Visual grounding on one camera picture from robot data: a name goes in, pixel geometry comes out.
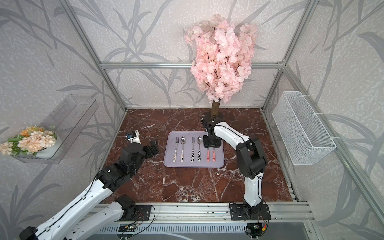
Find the cow pattern handle spoon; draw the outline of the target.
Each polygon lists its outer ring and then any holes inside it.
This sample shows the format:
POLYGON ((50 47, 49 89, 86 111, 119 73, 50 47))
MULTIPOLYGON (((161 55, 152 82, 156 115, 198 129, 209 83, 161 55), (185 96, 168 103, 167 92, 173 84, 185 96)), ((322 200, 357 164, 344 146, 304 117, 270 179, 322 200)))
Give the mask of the cow pattern handle spoon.
POLYGON ((198 137, 197 143, 198 143, 198 162, 201 161, 201 144, 203 142, 203 138, 201 136, 198 137))

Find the white cartoon handle fork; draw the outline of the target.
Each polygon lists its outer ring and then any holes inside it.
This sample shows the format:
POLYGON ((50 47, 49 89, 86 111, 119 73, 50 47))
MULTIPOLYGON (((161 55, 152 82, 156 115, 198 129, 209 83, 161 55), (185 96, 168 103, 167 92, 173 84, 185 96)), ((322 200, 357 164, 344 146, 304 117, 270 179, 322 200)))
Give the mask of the white cartoon handle fork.
POLYGON ((176 160, 177 160, 177 154, 178 154, 178 144, 180 142, 180 138, 179 137, 176 137, 176 140, 175 140, 175 151, 174 151, 174 156, 173 156, 173 162, 175 163, 176 160))

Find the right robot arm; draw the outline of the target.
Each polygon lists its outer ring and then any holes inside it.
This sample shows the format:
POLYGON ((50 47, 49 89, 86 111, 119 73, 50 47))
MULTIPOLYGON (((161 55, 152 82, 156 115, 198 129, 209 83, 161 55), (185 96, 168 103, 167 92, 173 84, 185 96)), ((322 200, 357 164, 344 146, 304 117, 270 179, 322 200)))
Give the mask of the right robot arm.
POLYGON ((262 205, 262 179, 268 160, 258 138, 250 138, 233 129, 220 118, 205 116, 201 123, 207 135, 203 143, 205 148, 218 148, 222 141, 236 150, 238 168, 245 177, 244 205, 256 209, 262 205))

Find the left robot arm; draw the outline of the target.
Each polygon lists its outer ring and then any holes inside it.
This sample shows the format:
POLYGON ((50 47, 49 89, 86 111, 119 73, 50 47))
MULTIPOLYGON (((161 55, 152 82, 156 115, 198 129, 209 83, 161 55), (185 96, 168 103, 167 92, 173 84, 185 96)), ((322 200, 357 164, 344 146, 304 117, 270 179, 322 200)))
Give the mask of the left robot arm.
POLYGON ((119 160, 100 170, 86 189, 56 215, 38 227, 27 227, 21 240, 85 240, 103 227, 119 221, 146 221, 151 206, 136 206, 122 195, 91 217, 87 214, 102 200, 112 195, 138 172, 144 160, 159 153, 158 140, 143 146, 138 131, 126 137, 128 145, 122 149, 119 160))

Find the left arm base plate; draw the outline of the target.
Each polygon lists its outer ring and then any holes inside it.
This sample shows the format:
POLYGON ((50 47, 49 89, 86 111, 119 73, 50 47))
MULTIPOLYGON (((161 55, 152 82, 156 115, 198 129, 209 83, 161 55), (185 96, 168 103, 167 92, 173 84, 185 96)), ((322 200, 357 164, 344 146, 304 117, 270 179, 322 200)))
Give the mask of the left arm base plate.
POLYGON ((135 205, 124 210, 123 216, 119 221, 139 221, 146 222, 149 220, 152 205, 135 205))

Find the white cartoon handle spoon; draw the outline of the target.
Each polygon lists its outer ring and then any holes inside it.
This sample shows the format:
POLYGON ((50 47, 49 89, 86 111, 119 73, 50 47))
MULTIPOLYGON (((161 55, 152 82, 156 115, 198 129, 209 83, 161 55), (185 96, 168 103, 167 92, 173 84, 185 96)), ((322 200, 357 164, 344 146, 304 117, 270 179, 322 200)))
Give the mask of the white cartoon handle spoon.
POLYGON ((182 144, 182 152, 181 152, 181 163, 184 162, 184 148, 185 148, 185 144, 186 144, 186 137, 185 136, 182 136, 181 137, 181 144, 182 144))

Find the cow pattern handle fork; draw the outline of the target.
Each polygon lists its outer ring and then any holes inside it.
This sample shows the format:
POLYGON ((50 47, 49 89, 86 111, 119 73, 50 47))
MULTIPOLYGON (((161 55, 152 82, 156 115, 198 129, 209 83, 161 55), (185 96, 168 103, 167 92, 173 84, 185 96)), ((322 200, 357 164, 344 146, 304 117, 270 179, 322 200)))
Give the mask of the cow pattern handle fork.
POLYGON ((196 143, 196 138, 192 137, 192 152, 191 152, 191 162, 195 161, 195 143, 196 143))

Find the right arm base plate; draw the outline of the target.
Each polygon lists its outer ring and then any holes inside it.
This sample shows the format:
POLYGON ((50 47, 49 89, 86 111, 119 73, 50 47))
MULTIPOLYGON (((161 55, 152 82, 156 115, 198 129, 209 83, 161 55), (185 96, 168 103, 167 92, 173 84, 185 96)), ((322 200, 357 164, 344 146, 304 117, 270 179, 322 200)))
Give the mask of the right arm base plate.
POLYGON ((269 206, 262 202, 256 206, 250 207, 248 204, 229 203, 231 220, 265 220, 272 219, 269 206))

